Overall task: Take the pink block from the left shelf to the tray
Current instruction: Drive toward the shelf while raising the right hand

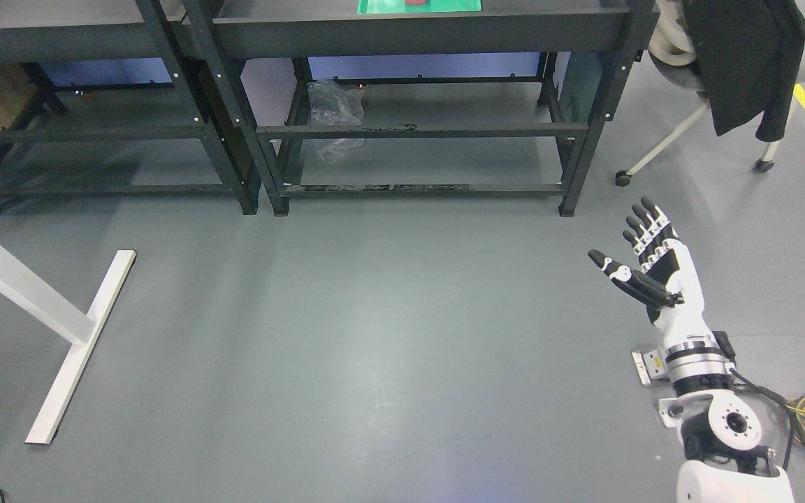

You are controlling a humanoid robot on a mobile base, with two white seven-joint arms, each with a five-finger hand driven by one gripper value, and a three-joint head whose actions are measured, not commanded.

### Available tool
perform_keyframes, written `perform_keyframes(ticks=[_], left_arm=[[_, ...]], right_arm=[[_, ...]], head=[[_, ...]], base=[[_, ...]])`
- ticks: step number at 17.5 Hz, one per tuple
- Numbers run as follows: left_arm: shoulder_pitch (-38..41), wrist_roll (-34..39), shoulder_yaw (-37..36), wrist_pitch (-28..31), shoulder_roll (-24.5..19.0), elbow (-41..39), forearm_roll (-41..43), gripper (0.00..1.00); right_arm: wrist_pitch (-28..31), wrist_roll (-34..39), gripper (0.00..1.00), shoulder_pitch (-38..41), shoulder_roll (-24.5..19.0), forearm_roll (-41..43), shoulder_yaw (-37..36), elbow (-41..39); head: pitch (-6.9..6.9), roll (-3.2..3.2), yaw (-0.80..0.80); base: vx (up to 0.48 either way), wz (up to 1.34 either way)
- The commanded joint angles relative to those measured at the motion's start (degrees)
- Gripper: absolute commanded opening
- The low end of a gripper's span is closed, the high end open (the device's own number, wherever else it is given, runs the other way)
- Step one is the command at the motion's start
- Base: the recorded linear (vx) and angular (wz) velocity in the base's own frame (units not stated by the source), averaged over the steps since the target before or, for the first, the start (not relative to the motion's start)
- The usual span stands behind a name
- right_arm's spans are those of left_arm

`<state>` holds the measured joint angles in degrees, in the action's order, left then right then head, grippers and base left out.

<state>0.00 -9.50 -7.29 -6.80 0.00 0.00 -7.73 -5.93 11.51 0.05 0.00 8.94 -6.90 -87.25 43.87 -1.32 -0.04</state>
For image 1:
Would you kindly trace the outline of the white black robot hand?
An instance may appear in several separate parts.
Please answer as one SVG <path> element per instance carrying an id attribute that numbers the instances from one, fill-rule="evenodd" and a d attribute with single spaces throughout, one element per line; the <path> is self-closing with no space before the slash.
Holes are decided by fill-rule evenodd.
<path id="1" fill-rule="evenodd" d="M 712 338 L 703 318 L 705 300 L 689 248 L 658 204 L 640 198 L 626 217 L 623 237 L 638 266 L 614 261 L 597 249 L 588 257 L 614 286 L 646 306 L 651 324 L 662 332 L 662 347 Z"/>

